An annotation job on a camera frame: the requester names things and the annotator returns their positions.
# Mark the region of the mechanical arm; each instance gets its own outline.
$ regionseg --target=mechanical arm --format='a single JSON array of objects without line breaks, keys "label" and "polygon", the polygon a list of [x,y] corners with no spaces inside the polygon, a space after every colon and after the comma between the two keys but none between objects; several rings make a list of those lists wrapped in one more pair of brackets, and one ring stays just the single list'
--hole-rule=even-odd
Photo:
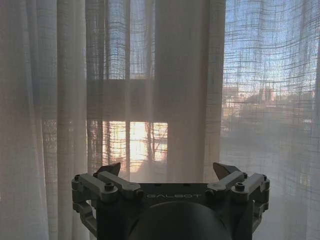
[{"label": "mechanical arm", "polygon": [[218,182],[135,183],[118,177],[120,163],[102,166],[74,177],[73,209],[97,240],[252,240],[269,207],[269,179],[213,169]]}]

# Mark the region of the window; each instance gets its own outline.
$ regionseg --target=window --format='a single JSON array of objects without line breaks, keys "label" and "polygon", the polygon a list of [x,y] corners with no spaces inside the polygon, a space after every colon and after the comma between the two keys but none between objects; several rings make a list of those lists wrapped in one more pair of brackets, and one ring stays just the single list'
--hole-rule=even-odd
[{"label": "window", "polygon": [[130,173],[138,173],[143,164],[166,164],[168,151],[168,124],[165,122],[131,121],[127,139],[125,121],[103,121],[103,164],[121,162]]}]

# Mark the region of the fabric texture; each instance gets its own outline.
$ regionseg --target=fabric texture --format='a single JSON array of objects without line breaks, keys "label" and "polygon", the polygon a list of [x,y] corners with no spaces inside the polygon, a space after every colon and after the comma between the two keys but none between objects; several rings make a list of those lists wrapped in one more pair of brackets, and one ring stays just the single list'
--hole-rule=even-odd
[{"label": "fabric texture", "polygon": [[0,239],[93,239],[71,179],[271,181],[254,239],[320,239],[317,0],[0,1]]}]

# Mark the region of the curtain fold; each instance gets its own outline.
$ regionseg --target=curtain fold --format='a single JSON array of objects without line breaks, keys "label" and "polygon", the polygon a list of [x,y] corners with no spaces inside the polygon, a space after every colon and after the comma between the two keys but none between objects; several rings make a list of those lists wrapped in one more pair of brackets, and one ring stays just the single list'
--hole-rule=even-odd
[{"label": "curtain fold", "polygon": [[75,174],[218,161],[271,180],[253,239],[320,239],[319,39],[317,0],[1,0],[0,239],[93,239]]}]

